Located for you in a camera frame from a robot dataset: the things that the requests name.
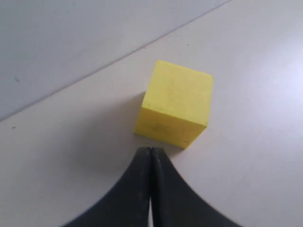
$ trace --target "dark spot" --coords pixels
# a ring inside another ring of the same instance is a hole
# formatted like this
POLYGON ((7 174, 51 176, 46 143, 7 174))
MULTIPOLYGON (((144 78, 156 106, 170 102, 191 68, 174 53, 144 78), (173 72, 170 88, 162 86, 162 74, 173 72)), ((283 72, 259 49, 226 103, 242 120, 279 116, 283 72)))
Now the dark spot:
POLYGON ((17 82, 17 83, 20 83, 20 80, 18 77, 14 77, 14 80, 17 82))

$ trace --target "foam cube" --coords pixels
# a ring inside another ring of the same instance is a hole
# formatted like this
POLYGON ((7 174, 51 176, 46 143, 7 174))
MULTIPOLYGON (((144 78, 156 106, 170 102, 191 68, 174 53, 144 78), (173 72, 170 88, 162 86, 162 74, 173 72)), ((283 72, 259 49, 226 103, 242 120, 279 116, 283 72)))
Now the foam cube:
POLYGON ((134 132, 187 148, 208 125, 212 87, 211 75, 156 61, 134 132))

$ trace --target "yellow cube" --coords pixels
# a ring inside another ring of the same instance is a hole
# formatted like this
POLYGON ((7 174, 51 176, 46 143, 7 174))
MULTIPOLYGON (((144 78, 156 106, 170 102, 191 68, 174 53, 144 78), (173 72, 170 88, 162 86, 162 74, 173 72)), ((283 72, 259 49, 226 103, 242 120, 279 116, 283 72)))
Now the yellow cube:
POLYGON ((203 72, 156 61, 134 132, 187 148, 207 127, 213 80, 203 72))

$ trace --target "white wall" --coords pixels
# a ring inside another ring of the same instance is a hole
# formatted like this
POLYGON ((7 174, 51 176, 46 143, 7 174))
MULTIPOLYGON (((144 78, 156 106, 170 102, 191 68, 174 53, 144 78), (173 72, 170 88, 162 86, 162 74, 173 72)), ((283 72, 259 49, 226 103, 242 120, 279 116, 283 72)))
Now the white wall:
POLYGON ((228 0, 0 0, 0 120, 228 0))

